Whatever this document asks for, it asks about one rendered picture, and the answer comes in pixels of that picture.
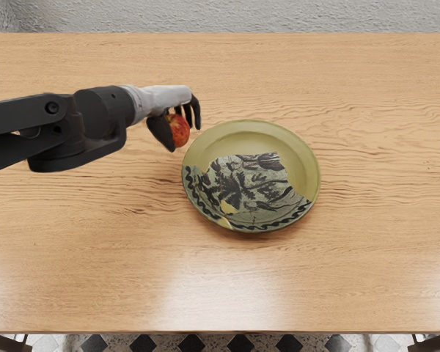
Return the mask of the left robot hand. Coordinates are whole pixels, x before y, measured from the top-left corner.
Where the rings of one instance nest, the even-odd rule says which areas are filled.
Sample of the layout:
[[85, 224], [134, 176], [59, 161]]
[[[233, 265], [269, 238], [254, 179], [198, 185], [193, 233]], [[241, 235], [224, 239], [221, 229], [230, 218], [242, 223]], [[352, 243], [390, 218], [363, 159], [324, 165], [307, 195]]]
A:
[[201, 108], [197, 97], [186, 85], [154, 85], [135, 87], [121, 85], [120, 88], [128, 93], [134, 107], [134, 118], [131, 125], [146, 120], [151, 134], [171, 153], [177, 147], [172, 130], [165, 114], [173, 108], [178, 114], [185, 113], [189, 127], [201, 129]]

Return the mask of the green patterned plate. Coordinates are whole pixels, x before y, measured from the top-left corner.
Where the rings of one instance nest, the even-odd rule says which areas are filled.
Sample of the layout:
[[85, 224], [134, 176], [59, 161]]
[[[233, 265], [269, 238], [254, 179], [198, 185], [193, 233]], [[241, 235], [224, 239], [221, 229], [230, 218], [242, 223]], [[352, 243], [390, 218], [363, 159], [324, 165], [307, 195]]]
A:
[[187, 149], [181, 175], [200, 215], [243, 233], [299, 221], [315, 204], [321, 183], [311, 147], [289, 129], [261, 120], [207, 129]]

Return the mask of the red apple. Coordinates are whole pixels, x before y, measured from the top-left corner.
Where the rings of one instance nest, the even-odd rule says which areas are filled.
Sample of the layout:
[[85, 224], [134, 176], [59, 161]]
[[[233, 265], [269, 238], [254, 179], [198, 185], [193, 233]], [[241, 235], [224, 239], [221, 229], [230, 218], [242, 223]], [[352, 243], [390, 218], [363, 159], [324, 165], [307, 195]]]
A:
[[176, 148], [183, 147], [190, 138], [190, 126], [185, 117], [180, 114], [167, 114], [166, 121], [172, 131], [172, 138]]

